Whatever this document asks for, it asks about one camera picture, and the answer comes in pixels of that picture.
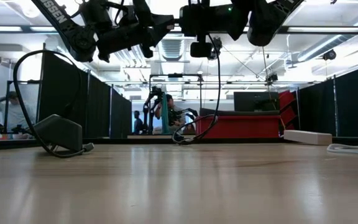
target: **ceiling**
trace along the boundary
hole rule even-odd
[[[65,4],[75,5],[74,0],[60,0]],[[187,0],[148,0],[152,12],[156,14],[173,14],[179,16],[179,9],[187,4]],[[211,0],[211,5],[229,4],[230,0]],[[83,24],[79,17],[75,18],[79,24]],[[339,0],[335,4],[330,4],[329,0],[308,0],[285,21],[287,26],[353,26],[358,22],[358,0]],[[37,25],[50,26],[46,18],[37,12],[30,0],[0,0],[0,25]],[[213,37],[220,37],[224,48],[221,50],[221,80],[222,81],[257,81],[263,80],[266,71],[276,73],[279,81],[323,81],[331,75],[340,75],[358,66],[358,36],[351,38],[342,44],[335,46],[337,53],[335,60],[324,61],[319,57],[312,58],[299,63],[297,55],[306,50],[313,50],[318,43],[332,38],[331,35],[306,35],[306,34],[278,34],[271,43],[262,48],[255,47],[249,43],[246,35],[239,40],[233,41],[227,34],[214,34]],[[43,34],[0,34],[0,44],[19,44],[29,50],[42,48],[42,44],[47,41],[55,43],[64,49],[64,45],[59,43],[57,35]],[[111,63],[99,61],[94,57],[94,62],[86,64],[97,76],[106,82],[139,82],[148,81],[149,75],[185,73],[202,73],[203,80],[206,82],[216,82],[218,80],[217,60],[207,60],[204,58],[192,58],[190,56],[190,45],[195,39],[184,38],[177,34],[169,34],[162,43],[154,50],[154,57],[146,59],[140,53],[138,47],[133,47],[131,51],[122,51],[111,55]],[[164,56],[172,54],[166,52],[167,46],[174,46],[181,55],[176,62],[166,62]],[[185,77],[169,81],[180,82],[182,80],[196,80],[196,78]],[[177,97],[195,99],[200,94],[196,91],[199,85],[170,85],[168,89],[175,89]],[[295,88],[299,85],[275,85],[273,89],[284,90]],[[203,88],[217,89],[217,85],[203,85]],[[265,90],[265,85],[223,85],[226,89],[236,90]],[[223,91],[225,95],[232,94],[233,91]],[[122,90],[129,98],[132,95],[147,96],[148,88],[144,85],[128,85]],[[205,91],[204,95],[210,98],[217,97],[217,90]]]

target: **black cable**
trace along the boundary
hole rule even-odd
[[[121,0],[121,3],[120,3],[120,6],[123,6],[124,5],[124,1],[125,0]],[[116,13],[116,17],[114,18],[114,23],[118,26],[118,22],[117,22],[117,19],[118,19],[118,15],[119,13],[121,12],[121,8],[118,9],[117,13]]]
[[[55,51],[51,51],[51,50],[36,50],[36,51],[33,51],[33,52],[30,52],[30,53],[27,53],[25,54],[23,57],[21,57],[17,63],[15,64],[15,67],[13,69],[13,84],[15,86],[15,89],[16,89],[16,93],[17,93],[17,98],[19,99],[19,103],[20,103],[20,107],[22,108],[22,111],[23,111],[23,115],[24,115],[24,118],[25,118],[25,121],[27,122],[27,125],[29,126],[29,129],[31,131],[31,135],[33,135],[35,137],[35,139],[39,142],[39,144],[42,146],[42,148],[47,151],[50,155],[52,156],[55,156],[55,157],[58,157],[58,158],[70,158],[70,157],[73,157],[73,156],[79,156],[81,155],[85,150],[82,149],[78,152],[75,152],[73,154],[67,154],[67,155],[63,155],[63,154],[58,154],[52,150],[49,149],[49,147],[44,143],[44,141],[41,139],[41,137],[38,135],[38,133],[36,132],[33,124],[31,123],[31,119],[30,119],[30,116],[27,112],[27,109],[25,108],[25,105],[24,105],[24,101],[23,101],[23,97],[22,97],[22,93],[20,91],[20,88],[19,88],[19,82],[17,81],[17,72],[19,70],[19,66],[20,64],[28,57],[30,56],[33,56],[33,55],[36,55],[36,54],[40,54],[40,53],[47,53],[47,54],[56,54],[56,55],[60,55],[62,57],[65,57],[67,58],[72,64],[73,66],[75,67],[77,73],[78,73],[78,78],[79,78],[79,88],[81,88],[81,73],[80,73],[80,70],[78,69],[78,67],[74,64],[74,62],[72,60],[70,60],[66,55],[63,55],[62,53],[60,52],[55,52]],[[68,113],[68,109],[72,109],[73,108],[73,104],[74,102],[77,100],[77,98],[79,97],[79,92],[80,92],[80,89],[77,90],[77,92],[75,93],[75,96],[74,96],[74,99],[66,106],[66,115]]]
[[[211,40],[213,46],[214,46],[214,50],[215,51],[218,51],[212,37],[211,37],[211,34],[208,34],[208,37],[209,39]],[[211,128],[218,122],[218,111],[219,111],[219,104],[220,104],[220,101],[221,101],[221,59],[219,58],[219,55],[217,55],[217,60],[218,60],[218,100],[216,101],[216,108],[215,108],[215,113],[212,115],[207,115],[207,116],[204,116],[200,119],[196,119],[188,124],[194,124],[198,121],[201,121],[202,119],[206,119],[206,118],[209,118],[209,117],[212,117],[213,116],[213,119],[211,121],[211,123],[209,124],[209,127],[207,128],[207,130],[203,131],[201,134],[193,137],[193,138],[190,138],[190,139],[184,139],[184,140],[181,140],[181,141],[177,141],[175,140],[175,137],[177,136],[178,134],[178,131],[181,130],[183,127],[185,127],[186,125],[188,124],[184,124],[182,126],[180,126],[180,128],[178,128],[175,132],[173,132],[172,134],[172,140],[173,142],[177,143],[177,144],[182,144],[182,145],[189,145],[189,144],[192,144],[194,141],[196,140],[200,140],[202,139],[208,132],[209,130],[211,130]]]

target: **white cable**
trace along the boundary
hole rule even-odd
[[[358,146],[347,146],[343,144],[330,144],[327,147],[328,152],[358,154]]]

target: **wooden table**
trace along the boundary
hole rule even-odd
[[[296,144],[5,150],[0,223],[358,223],[358,156]]]

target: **red counter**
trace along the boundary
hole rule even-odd
[[[198,121],[201,134],[213,117]],[[280,116],[219,116],[218,122],[204,138],[278,138]]]

